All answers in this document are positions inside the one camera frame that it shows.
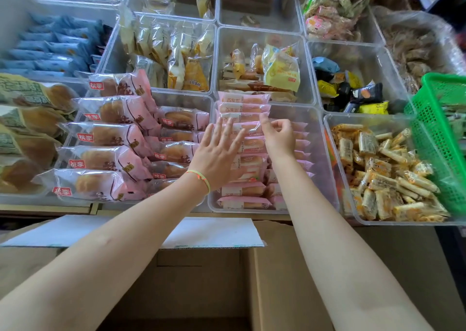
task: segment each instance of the cardboard flap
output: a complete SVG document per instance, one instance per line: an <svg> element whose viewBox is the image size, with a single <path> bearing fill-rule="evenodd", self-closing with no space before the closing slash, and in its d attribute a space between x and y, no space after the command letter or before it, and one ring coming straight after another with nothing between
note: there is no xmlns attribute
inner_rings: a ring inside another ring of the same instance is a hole
<svg viewBox="0 0 466 331"><path fill-rule="evenodd" d="M112 217L66 215L20 234L0 246L67 248ZM186 217L160 249L263 247L250 218Z"/></svg>

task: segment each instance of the light blue snack package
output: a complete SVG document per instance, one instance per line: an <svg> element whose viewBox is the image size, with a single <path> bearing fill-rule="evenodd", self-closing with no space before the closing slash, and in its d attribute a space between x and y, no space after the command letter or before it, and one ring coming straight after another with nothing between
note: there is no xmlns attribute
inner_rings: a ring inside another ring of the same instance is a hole
<svg viewBox="0 0 466 331"><path fill-rule="evenodd" d="M70 16L69 22L72 28L94 28L97 31L97 33L103 34L103 24L101 19L88 20Z"/></svg>
<svg viewBox="0 0 466 331"><path fill-rule="evenodd" d="M93 40L96 44L100 44L100 36L96 30L88 27L83 28L63 28L61 31L57 31L62 34L66 34L70 37L79 37Z"/></svg>
<svg viewBox="0 0 466 331"><path fill-rule="evenodd" d="M55 35L51 32L49 33L23 32L23 33L20 33L20 38L22 40L40 40L44 42L56 42L57 41Z"/></svg>
<svg viewBox="0 0 466 331"><path fill-rule="evenodd" d="M5 60L1 61L7 69L28 69L35 70L34 62L31 60Z"/></svg>
<svg viewBox="0 0 466 331"><path fill-rule="evenodd" d="M57 23L62 27L71 27L70 18L68 16L50 16L50 15L41 15L38 13L30 12L31 18L37 24L51 24Z"/></svg>
<svg viewBox="0 0 466 331"><path fill-rule="evenodd" d="M35 68L40 71L55 71L73 75L79 68L73 60L36 60Z"/></svg>
<svg viewBox="0 0 466 331"><path fill-rule="evenodd" d="M92 61L97 65L100 63L100 60L102 59L102 55L97 54L92 54L90 57L92 58Z"/></svg>
<svg viewBox="0 0 466 331"><path fill-rule="evenodd" d="M42 77L72 77L67 73L56 73L54 71L29 71L27 77L40 79Z"/></svg>
<svg viewBox="0 0 466 331"><path fill-rule="evenodd" d="M47 42L41 42L39 40L20 40L16 45L16 49L26 49L35 51L49 51L46 44Z"/></svg>
<svg viewBox="0 0 466 331"><path fill-rule="evenodd" d="M312 66L314 67L314 69L327 71L329 73L337 73L338 71L340 71L340 67L337 63L322 56L313 57Z"/></svg>
<svg viewBox="0 0 466 331"><path fill-rule="evenodd" d="M55 36L60 43L82 43L89 54L92 54L96 49L94 43L92 43L90 39L70 37L61 33L55 33Z"/></svg>
<svg viewBox="0 0 466 331"><path fill-rule="evenodd" d="M57 54L77 55L84 58L87 64L92 63L89 53L82 43L49 43L46 42L50 51Z"/></svg>

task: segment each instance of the green plastic basket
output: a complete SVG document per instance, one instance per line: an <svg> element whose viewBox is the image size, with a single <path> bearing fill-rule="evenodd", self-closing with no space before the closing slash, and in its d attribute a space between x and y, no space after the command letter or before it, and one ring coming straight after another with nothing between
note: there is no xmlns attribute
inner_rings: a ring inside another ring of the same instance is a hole
<svg viewBox="0 0 466 331"><path fill-rule="evenodd" d="M442 110L443 105L466 104L466 77L428 73L422 85L412 98L414 108L405 107L405 114L416 115L413 142L419 157L434 166L431 179L440 188L440 201L450 212L466 215L466 161Z"/></svg>

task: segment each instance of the transparent plastic wrapper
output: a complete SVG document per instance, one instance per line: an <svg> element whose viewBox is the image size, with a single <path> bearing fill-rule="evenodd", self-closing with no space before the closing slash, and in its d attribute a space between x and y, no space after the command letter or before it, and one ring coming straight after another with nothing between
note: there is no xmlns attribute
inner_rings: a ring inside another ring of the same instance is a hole
<svg viewBox="0 0 466 331"><path fill-rule="evenodd" d="M22 156L48 169L61 143L45 134L17 134L0 124L0 154Z"/></svg>
<svg viewBox="0 0 466 331"><path fill-rule="evenodd" d="M212 10L212 3L210 0L196 0L198 7L199 17L203 18L207 11Z"/></svg>
<svg viewBox="0 0 466 331"><path fill-rule="evenodd" d="M133 179L152 179L144 165L149 160L141 159L127 146L74 146L59 147L57 153L73 169L112 170L125 172Z"/></svg>
<svg viewBox="0 0 466 331"><path fill-rule="evenodd" d="M144 69L135 70L133 73L95 73L89 75L89 79L84 83L94 97L140 96L150 112L157 110Z"/></svg>
<svg viewBox="0 0 466 331"><path fill-rule="evenodd" d="M12 105L47 106L64 113L74 110L79 95L62 83L41 83L25 77L0 73L0 102Z"/></svg>
<svg viewBox="0 0 466 331"><path fill-rule="evenodd" d="M145 139L153 151L153 154L149 156L151 161L191 163L199 147L198 143L188 141L161 142L157 137L151 136L146 136Z"/></svg>
<svg viewBox="0 0 466 331"><path fill-rule="evenodd" d="M16 155L0 155L0 193L34 194L42 186L31 182L42 173L42 169L31 160Z"/></svg>
<svg viewBox="0 0 466 331"><path fill-rule="evenodd" d="M220 188L218 191L222 197L225 196L255 196L260 197L264 194L265 185L259 181L248 183L229 183Z"/></svg>
<svg viewBox="0 0 466 331"><path fill-rule="evenodd" d="M455 32L441 17L423 11L391 11L382 6L372 11L408 92L415 94L419 90L420 77L428 72L425 66L434 72L466 74L466 61ZM415 62L411 67L416 67L419 76L410 70L410 62Z"/></svg>
<svg viewBox="0 0 466 331"><path fill-rule="evenodd" d="M137 124L143 130L159 128L139 96L113 96L80 98L76 101L79 110L91 121L111 124Z"/></svg>
<svg viewBox="0 0 466 331"><path fill-rule="evenodd" d="M161 106L158 109L158 121L167 128L205 131L209 120L209 113L197 109L174 106Z"/></svg>
<svg viewBox="0 0 466 331"><path fill-rule="evenodd" d="M0 104L0 123L18 134L57 137L61 134L57 123L66 121L64 116L51 108Z"/></svg>
<svg viewBox="0 0 466 331"><path fill-rule="evenodd" d="M147 169L154 179L176 179L186 173L188 168L188 163L167 161L151 162L147 165Z"/></svg>
<svg viewBox="0 0 466 331"><path fill-rule="evenodd" d="M134 24L135 16L133 12L125 5L120 5L120 39L123 44L123 50L127 54L135 51L134 45Z"/></svg>
<svg viewBox="0 0 466 331"><path fill-rule="evenodd" d="M203 131L187 131L167 128L161 128L158 134L158 138L162 142L188 141L200 143L203 136Z"/></svg>
<svg viewBox="0 0 466 331"><path fill-rule="evenodd" d="M269 113L271 105L269 104L250 104L250 103L216 103L220 113Z"/></svg>
<svg viewBox="0 0 466 331"><path fill-rule="evenodd" d="M267 45L262 55L264 84L281 89L298 91L300 85L299 64L295 57Z"/></svg>
<svg viewBox="0 0 466 331"><path fill-rule="evenodd" d="M233 123L248 123L252 121L259 121L259 114L261 113L220 113L215 110L217 118L222 118L222 123L227 123L228 119L233 118Z"/></svg>
<svg viewBox="0 0 466 331"><path fill-rule="evenodd" d="M217 203L227 210L267 210L272 204L263 197L226 196L217 200Z"/></svg>
<svg viewBox="0 0 466 331"><path fill-rule="evenodd" d="M150 28L150 52L152 57L157 63L167 67L170 47L169 26L166 23L154 21Z"/></svg>
<svg viewBox="0 0 466 331"><path fill-rule="evenodd" d="M212 56L187 57L184 64L184 91L207 92L209 90Z"/></svg>
<svg viewBox="0 0 466 331"><path fill-rule="evenodd" d="M152 179L146 186L147 197L162 191L166 187L172 185L175 181L176 179Z"/></svg>
<svg viewBox="0 0 466 331"><path fill-rule="evenodd" d="M62 200L138 201L146 197L143 182L136 183L122 172L51 169L33 182L43 184Z"/></svg>
<svg viewBox="0 0 466 331"><path fill-rule="evenodd" d="M59 126L75 137L80 145L128 146L141 158L153 155L153 151L136 124L68 122L61 123Z"/></svg>
<svg viewBox="0 0 466 331"><path fill-rule="evenodd" d="M235 49L231 52L230 56L232 58L233 74L236 80L239 80L246 72L244 53L239 49Z"/></svg>
<svg viewBox="0 0 466 331"><path fill-rule="evenodd" d="M242 103L242 104L268 104L270 94L247 94L247 93L230 93L219 92L220 102L224 103Z"/></svg>

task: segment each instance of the yellow bracelet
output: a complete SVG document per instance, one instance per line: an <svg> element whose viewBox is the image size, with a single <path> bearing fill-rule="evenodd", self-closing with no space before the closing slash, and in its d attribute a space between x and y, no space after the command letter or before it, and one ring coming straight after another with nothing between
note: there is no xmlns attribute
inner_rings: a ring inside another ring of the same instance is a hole
<svg viewBox="0 0 466 331"><path fill-rule="evenodd" d="M201 172L198 172L197 170L187 170L186 172L187 173L194 173L195 175L198 176L198 179L201 179L202 181L204 181L204 183L206 183L206 185L207 185L207 190L209 191L207 194L210 194L210 183L207 180L207 178Z"/></svg>

